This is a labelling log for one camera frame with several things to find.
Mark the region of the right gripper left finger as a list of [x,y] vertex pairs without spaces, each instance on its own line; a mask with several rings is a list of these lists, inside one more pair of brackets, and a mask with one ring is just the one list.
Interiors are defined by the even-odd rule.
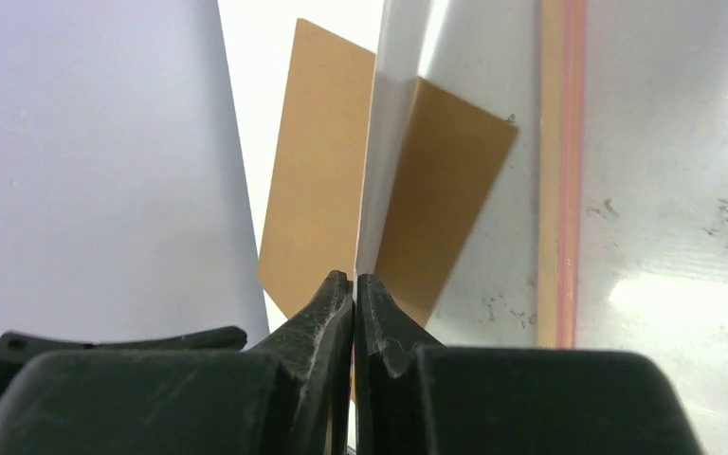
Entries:
[[249,345],[227,326],[84,343],[0,336],[0,454],[344,454],[353,285],[332,271]]

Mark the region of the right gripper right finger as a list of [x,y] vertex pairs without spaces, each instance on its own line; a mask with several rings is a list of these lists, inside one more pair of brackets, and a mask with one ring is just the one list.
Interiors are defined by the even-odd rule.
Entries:
[[698,454],[669,380],[630,352],[448,347],[357,280],[360,454]]

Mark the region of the brown cardboard backing board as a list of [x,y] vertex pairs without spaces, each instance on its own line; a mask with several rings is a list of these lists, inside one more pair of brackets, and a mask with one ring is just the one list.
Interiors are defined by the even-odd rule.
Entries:
[[[354,280],[375,52],[296,22],[258,278],[287,318],[339,270]],[[375,270],[420,324],[491,191],[517,127],[417,79]]]

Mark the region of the pink wooden picture frame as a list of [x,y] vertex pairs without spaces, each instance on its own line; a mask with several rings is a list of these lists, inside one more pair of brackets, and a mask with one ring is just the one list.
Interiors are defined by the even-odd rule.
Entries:
[[587,6],[540,4],[537,345],[543,348],[575,344]]

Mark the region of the seascape photo print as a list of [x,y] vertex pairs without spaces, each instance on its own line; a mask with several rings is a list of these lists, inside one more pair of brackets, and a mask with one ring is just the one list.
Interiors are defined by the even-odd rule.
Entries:
[[417,79],[444,26],[448,1],[386,1],[373,72],[355,274],[373,273]]

